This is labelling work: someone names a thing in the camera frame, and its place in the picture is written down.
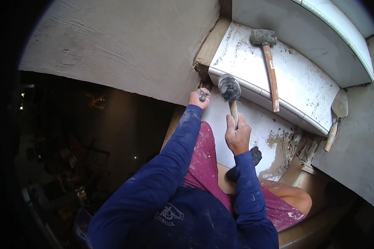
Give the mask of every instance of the concrete wall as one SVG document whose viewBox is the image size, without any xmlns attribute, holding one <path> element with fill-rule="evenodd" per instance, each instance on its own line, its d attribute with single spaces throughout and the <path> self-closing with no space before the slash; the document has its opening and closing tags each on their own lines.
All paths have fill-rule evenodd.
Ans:
<svg viewBox="0 0 374 249">
<path fill-rule="evenodd" d="M 368 41 L 374 65 L 374 36 Z M 374 82 L 351 87 L 349 113 L 330 152 L 319 147 L 314 166 L 374 206 Z"/>
<path fill-rule="evenodd" d="M 19 69 L 187 104 L 192 62 L 219 17 L 218 0 L 55 0 Z"/>
</svg>

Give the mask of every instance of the knee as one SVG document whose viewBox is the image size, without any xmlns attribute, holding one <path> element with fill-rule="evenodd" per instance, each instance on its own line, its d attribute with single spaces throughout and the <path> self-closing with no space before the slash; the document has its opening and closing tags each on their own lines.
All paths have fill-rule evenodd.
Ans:
<svg viewBox="0 0 374 249">
<path fill-rule="evenodd" d="M 297 209 L 304 214 L 308 214 L 311 207 L 312 207 L 312 199 L 310 195 L 304 190 L 302 190 L 302 192 L 299 193 L 299 208 Z"/>
</svg>

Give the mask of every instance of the step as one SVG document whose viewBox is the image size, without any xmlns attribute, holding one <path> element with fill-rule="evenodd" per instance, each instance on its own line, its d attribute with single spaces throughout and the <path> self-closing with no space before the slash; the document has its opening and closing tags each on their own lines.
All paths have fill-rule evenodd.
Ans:
<svg viewBox="0 0 374 249">
<path fill-rule="evenodd" d="M 262 48 L 250 43 L 251 30 L 232 22 L 208 73 L 216 86 L 219 76 L 234 75 L 243 98 L 272 111 Z M 305 131 L 327 137 L 335 119 L 331 103 L 339 86 L 316 64 L 283 42 L 272 46 L 271 51 L 280 99 L 280 112 L 276 114 Z"/>
<path fill-rule="evenodd" d="M 365 39 L 330 0 L 233 0 L 232 21 L 274 30 L 342 88 L 374 80 Z"/>
</svg>

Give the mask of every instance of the hammer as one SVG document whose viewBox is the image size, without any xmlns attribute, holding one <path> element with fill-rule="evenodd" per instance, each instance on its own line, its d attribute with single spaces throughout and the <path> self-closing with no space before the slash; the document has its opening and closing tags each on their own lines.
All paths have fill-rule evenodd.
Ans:
<svg viewBox="0 0 374 249">
<path fill-rule="evenodd" d="M 276 73 L 274 72 L 274 63 L 270 46 L 277 43 L 277 35 L 272 30 L 254 29 L 251 32 L 251 42 L 253 44 L 260 44 L 263 47 L 264 58 L 266 60 L 267 72 L 269 74 L 270 89 L 272 91 L 273 112 L 279 112 L 280 106 L 278 104 L 278 91 Z"/>
<path fill-rule="evenodd" d="M 234 130 L 237 130 L 238 111 L 236 100 L 241 96 L 241 87 L 237 79 L 228 73 L 219 77 L 218 87 L 223 99 L 229 102 L 230 114 L 236 122 Z"/>
</svg>

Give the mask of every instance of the sleeve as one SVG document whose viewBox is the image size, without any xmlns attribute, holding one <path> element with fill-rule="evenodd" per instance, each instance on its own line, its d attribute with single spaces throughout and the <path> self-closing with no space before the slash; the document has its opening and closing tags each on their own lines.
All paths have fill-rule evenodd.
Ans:
<svg viewBox="0 0 374 249">
<path fill-rule="evenodd" d="M 162 149 L 103 204 L 89 224 L 93 248 L 121 248 L 134 226 L 153 217 L 183 184 L 201 127 L 202 109 L 188 105 Z"/>
<path fill-rule="evenodd" d="M 251 248 L 278 248 L 277 231 L 266 218 L 266 202 L 251 153 L 239 154 L 234 159 L 237 167 L 234 203 L 237 227 Z"/>
</svg>

